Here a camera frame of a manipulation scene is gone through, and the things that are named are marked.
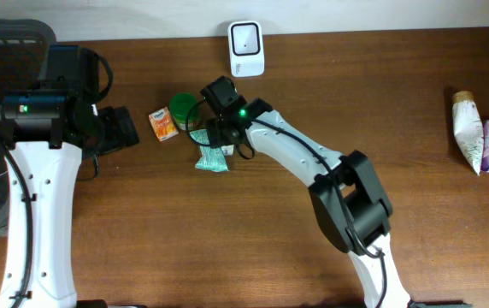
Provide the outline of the large teal snack packet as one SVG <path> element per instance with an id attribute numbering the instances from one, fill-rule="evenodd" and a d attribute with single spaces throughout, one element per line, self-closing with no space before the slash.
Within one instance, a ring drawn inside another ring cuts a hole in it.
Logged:
<path id="1" fill-rule="evenodd" d="M 191 137 L 200 144 L 199 150 L 201 157 L 197 161 L 195 168 L 212 172 L 227 172 L 228 166 L 224 151 L 221 148 L 210 148 L 207 146 L 208 135 L 205 129 L 190 132 Z"/>

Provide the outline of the green lid jar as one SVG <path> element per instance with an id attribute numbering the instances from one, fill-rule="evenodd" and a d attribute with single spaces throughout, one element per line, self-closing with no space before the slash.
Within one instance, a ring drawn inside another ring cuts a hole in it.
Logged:
<path id="1" fill-rule="evenodd" d="M 171 98 L 169 110 L 180 130 L 193 131 L 201 124 L 202 119 L 196 104 L 196 98 L 186 92 L 178 93 Z"/>

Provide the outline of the orange Kleenex tissue pack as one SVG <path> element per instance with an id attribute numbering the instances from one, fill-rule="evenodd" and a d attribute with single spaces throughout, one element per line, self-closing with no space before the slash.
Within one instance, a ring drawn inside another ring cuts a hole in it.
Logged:
<path id="1" fill-rule="evenodd" d="M 170 139 L 179 133 L 167 107 L 149 114 L 150 125 L 159 141 Z"/>

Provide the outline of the white tube with tan cap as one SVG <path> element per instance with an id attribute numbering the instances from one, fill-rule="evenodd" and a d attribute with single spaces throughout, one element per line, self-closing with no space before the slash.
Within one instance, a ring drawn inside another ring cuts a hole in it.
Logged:
<path id="1" fill-rule="evenodd" d="M 469 91 L 452 96 L 453 134 L 463 156 L 479 175 L 484 150 L 484 131 L 480 114 Z"/>

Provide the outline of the small teal white packet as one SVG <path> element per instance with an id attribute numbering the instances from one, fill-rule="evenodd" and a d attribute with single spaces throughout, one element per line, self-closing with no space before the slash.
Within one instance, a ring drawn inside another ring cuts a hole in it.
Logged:
<path id="1" fill-rule="evenodd" d="M 234 153 L 234 146 L 224 145 L 222 146 L 221 150 L 224 156 L 231 156 Z"/>

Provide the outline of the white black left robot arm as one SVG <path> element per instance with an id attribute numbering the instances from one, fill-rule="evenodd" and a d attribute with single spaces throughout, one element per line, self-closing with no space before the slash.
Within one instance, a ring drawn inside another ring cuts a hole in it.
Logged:
<path id="1" fill-rule="evenodd" d="M 78 45 L 52 45 L 45 74 L 0 103 L 9 172 L 9 232 L 0 307 L 105 307 L 79 300 L 71 263 L 74 188 L 83 160 L 139 143 L 125 107 L 96 105 L 109 93 L 107 60 Z"/>

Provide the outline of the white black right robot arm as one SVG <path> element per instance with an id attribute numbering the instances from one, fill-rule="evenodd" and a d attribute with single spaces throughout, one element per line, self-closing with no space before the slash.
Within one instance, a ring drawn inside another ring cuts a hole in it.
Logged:
<path id="1" fill-rule="evenodd" d="M 247 102 L 226 76 L 201 94 L 215 114 L 206 123 L 209 147 L 246 146 L 295 175 L 308 189 L 321 232 L 351 259 L 365 305 L 410 307 L 391 252 L 392 203 L 368 157 L 316 143 L 264 100 Z"/>

